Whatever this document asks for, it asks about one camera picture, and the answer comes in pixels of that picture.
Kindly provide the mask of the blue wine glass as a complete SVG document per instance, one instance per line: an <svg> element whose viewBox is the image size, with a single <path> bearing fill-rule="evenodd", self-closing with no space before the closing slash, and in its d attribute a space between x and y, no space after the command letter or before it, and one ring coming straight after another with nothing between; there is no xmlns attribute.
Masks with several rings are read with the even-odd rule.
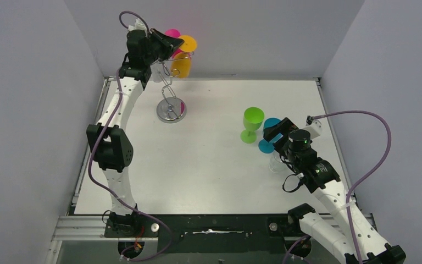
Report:
<svg viewBox="0 0 422 264"><path fill-rule="evenodd" d="M263 129L273 127L277 125L281 120L279 118L268 118L264 124ZM271 154L274 152L274 146L273 143L277 142L280 138L282 138L282 134L278 134L275 136L272 140L266 141L265 139L261 139L258 143L258 148L262 153Z"/></svg>

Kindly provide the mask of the clear wine glass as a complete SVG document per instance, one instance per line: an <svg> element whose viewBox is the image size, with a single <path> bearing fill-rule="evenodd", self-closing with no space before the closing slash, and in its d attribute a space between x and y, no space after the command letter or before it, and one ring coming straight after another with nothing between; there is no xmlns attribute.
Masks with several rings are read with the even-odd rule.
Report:
<svg viewBox="0 0 422 264"><path fill-rule="evenodd" d="M161 83L163 81L163 67L160 63L155 63L151 66L151 77L150 81L154 83Z"/></svg>
<svg viewBox="0 0 422 264"><path fill-rule="evenodd" d="M288 170L287 165L283 163L279 153L276 151L271 154L269 169L273 173L282 173Z"/></svg>

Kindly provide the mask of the orange wine glass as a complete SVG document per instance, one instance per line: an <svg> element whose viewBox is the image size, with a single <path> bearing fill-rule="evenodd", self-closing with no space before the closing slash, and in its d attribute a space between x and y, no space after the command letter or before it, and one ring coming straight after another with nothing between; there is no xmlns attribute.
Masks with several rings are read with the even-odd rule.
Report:
<svg viewBox="0 0 422 264"><path fill-rule="evenodd" d="M176 78L186 78L192 66L192 54L197 48L197 41L189 35L181 35L184 43L179 47L180 52L174 55L171 63L171 74Z"/></svg>

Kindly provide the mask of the green wine glass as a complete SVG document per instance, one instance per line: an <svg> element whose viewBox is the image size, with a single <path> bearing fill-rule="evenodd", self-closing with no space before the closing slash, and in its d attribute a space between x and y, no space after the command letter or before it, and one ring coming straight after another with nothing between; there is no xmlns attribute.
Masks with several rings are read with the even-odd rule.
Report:
<svg viewBox="0 0 422 264"><path fill-rule="evenodd" d="M240 134L241 140L246 144L252 144L256 141L256 131L264 121L264 112L258 107L250 107L244 111L243 126L244 130Z"/></svg>

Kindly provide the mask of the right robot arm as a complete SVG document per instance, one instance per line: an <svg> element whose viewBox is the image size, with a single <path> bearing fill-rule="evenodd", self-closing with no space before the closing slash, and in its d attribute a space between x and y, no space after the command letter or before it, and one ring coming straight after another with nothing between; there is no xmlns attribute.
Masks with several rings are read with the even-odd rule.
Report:
<svg viewBox="0 0 422 264"><path fill-rule="evenodd" d="M406 253L399 245L391 245L370 224L347 197L347 189L339 174L311 147L312 140L322 134L319 121L309 121L298 128L288 118L264 128L263 138L272 142L274 150L308 191L328 210L339 226L335 229L307 203L288 211L288 222L312 237L339 263L403 263Z"/></svg>

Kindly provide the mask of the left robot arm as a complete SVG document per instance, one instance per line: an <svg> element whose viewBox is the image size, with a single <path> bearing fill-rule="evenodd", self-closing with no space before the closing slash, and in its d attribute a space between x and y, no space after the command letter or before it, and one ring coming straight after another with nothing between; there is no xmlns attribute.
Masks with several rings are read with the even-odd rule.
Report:
<svg viewBox="0 0 422 264"><path fill-rule="evenodd" d="M155 29L129 30L126 37L127 53L115 74L117 91L107 111L86 129L91 151L87 171L89 179L110 194L107 229L134 237L142 230L142 216L131 191L129 165L134 148L125 126L152 75L151 66L170 59L184 49L186 41Z"/></svg>

